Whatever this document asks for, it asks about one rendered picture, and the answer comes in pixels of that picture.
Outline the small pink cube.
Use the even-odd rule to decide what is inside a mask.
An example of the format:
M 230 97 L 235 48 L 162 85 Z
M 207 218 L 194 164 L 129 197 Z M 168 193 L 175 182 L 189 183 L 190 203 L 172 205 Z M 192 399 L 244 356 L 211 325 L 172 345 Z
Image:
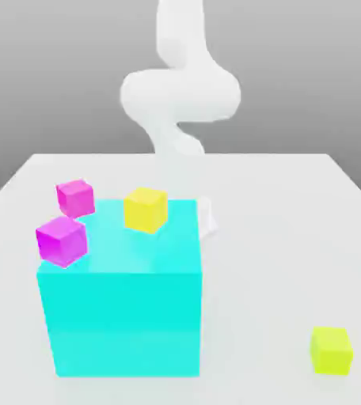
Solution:
M 59 208 L 69 218 L 79 218 L 95 212 L 93 188 L 84 180 L 73 180 L 56 187 Z

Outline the small magenta cube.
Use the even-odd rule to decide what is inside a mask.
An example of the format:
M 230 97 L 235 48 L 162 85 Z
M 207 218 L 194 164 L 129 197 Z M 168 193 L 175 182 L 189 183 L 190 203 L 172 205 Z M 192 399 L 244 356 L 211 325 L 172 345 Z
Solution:
M 40 257 L 62 268 L 88 252 L 86 226 L 67 216 L 52 219 L 36 229 Z

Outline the small lime yellow cube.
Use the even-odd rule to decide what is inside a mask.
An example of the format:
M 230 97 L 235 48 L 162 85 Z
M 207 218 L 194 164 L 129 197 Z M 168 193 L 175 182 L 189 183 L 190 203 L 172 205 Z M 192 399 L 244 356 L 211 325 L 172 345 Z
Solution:
M 353 360 L 353 349 L 343 327 L 314 327 L 310 356 L 315 373 L 347 376 Z

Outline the large cyan box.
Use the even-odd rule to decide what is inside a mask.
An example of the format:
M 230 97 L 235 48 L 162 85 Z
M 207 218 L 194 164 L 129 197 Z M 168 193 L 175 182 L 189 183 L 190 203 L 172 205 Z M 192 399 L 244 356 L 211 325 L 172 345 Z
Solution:
M 82 218 L 88 252 L 40 264 L 37 281 L 61 377 L 196 377 L 203 272 L 197 204 L 171 200 L 150 235 L 124 225 L 119 199 Z

